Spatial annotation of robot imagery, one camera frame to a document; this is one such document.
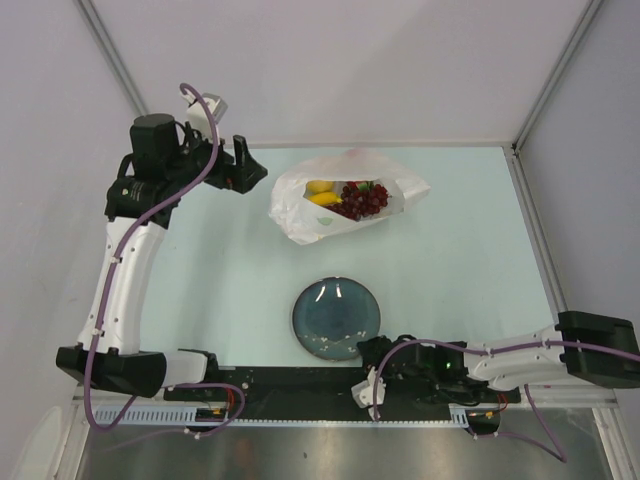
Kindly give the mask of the white plastic bag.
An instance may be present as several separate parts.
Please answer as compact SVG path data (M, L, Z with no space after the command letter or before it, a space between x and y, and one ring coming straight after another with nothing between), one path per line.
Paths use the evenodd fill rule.
M382 184L391 198L379 214L353 221L310 202L306 185L312 180L333 181L332 192L338 195L347 181L373 181ZM340 155L306 160L282 174L271 192L269 216L290 240L308 245L405 212L429 191L427 182L409 168L381 153L352 149Z

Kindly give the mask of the blue ceramic plate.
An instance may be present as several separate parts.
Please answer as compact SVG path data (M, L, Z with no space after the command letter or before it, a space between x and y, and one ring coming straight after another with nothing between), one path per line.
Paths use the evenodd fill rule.
M326 277L300 293L292 307L291 326L299 344L314 357L346 362L360 356L359 343L378 336L381 310L360 282Z

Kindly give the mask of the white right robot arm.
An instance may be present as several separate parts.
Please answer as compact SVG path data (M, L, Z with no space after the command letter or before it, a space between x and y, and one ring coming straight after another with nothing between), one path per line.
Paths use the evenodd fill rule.
M420 379L462 389L473 401L526 384L571 378L605 389L639 387L639 345L624 319L565 311L553 325L494 342L419 340L402 335L359 342L363 366L380 381Z

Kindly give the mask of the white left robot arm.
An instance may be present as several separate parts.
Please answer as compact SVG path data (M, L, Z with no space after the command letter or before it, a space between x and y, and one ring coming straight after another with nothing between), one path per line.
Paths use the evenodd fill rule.
M185 384L197 398L214 397L220 374L214 355L201 350L161 353L140 348L144 298L154 258L169 228L176 193L195 179L220 190L249 192L268 171L245 137L234 151L214 145L208 126L179 123L169 114L138 117L132 151L107 191L106 248L98 289L75 345L59 348L56 365L86 391L151 398Z

